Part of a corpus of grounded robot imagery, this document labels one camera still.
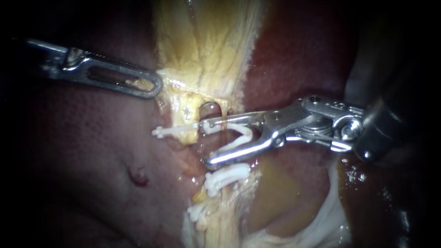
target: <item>metal screw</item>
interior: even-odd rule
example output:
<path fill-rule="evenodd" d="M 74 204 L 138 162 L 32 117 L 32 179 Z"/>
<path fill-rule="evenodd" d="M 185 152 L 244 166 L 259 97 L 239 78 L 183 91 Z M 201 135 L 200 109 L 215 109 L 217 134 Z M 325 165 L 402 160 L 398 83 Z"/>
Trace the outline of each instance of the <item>metal screw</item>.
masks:
<path fill-rule="evenodd" d="M 284 137 L 277 137 L 274 141 L 274 147 L 282 147 L 285 144 Z"/>
<path fill-rule="evenodd" d="M 357 130 L 351 125 L 346 125 L 341 128 L 341 139 L 344 141 L 351 141 L 357 137 Z"/>
<path fill-rule="evenodd" d="M 314 104 L 317 104 L 319 101 L 321 101 L 321 99 L 320 99 L 320 97 L 318 97 L 318 96 L 311 96 L 311 97 L 309 98 L 309 101 L 311 101 L 311 102 L 314 103 Z"/>

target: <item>bleeding spot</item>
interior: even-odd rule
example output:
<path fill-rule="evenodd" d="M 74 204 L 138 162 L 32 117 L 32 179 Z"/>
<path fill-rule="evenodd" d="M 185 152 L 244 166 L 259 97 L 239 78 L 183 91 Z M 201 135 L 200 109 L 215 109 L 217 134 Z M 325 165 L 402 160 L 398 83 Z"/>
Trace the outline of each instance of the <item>bleeding spot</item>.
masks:
<path fill-rule="evenodd" d="M 147 173 L 145 167 L 134 167 L 131 166 L 130 170 L 130 178 L 137 186 L 146 186 L 148 183 Z"/>

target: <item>white plastic clip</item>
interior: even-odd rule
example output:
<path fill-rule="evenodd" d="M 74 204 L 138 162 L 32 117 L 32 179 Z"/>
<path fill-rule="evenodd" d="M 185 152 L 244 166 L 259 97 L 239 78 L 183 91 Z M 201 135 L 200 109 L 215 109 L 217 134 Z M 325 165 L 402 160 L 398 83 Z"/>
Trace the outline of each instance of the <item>white plastic clip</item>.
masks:
<path fill-rule="evenodd" d="M 192 123 L 189 125 L 182 125 L 182 126 L 171 127 L 171 128 L 163 128 L 162 126 L 159 126 L 155 130 L 152 131 L 152 135 L 156 136 L 158 139 L 162 139 L 166 135 L 173 135 L 176 133 L 187 132 L 187 131 L 192 131 L 192 130 L 197 130 L 197 129 L 199 129 L 199 123 Z"/>

